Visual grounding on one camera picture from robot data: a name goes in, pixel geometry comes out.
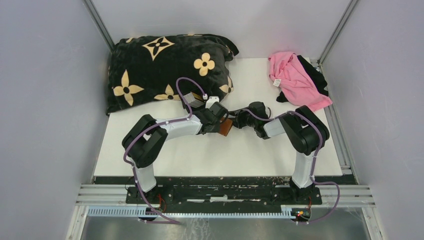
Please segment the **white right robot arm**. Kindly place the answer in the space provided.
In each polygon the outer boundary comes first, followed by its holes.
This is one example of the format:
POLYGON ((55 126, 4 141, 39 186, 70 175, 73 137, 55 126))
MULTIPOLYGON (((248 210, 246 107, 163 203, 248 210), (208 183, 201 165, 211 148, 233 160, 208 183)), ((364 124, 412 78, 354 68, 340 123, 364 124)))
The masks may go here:
POLYGON ((318 152, 330 137, 327 126, 306 105, 270 117, 263 102, 255 101, 249 106, 233 110, 228 118, 235 128, 251 127, 256 135, 267 140, 286 135, 296 150, 294 172, 289 180, 289 199, 302 204, 315 190, 315 165, 318 152))

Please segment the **brown leather card holder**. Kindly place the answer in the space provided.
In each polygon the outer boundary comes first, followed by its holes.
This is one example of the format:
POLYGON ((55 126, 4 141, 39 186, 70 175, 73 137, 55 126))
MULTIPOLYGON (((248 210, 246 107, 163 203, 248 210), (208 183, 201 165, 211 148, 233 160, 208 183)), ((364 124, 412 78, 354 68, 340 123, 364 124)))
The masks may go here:
POLYGON ((233 126, 233 121, 228 118, 220 123, 218 133, 226 137, 229 134, 232 126, 233 126))

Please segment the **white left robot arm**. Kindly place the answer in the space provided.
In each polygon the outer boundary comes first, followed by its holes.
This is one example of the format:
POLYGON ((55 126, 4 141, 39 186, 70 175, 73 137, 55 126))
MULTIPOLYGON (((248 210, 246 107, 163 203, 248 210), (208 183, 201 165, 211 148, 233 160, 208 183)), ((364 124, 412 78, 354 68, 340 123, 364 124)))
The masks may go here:
POLYGON ((121 143, 125 150, 123 160, 131 165, 138 197, 147 204, 156 200, 153 163, 166 141, 209 133, 227 136, 232 124, 228 110, 218 102, 209 108, 190 109, 183 117, 156 119, 143 115, 121 143))

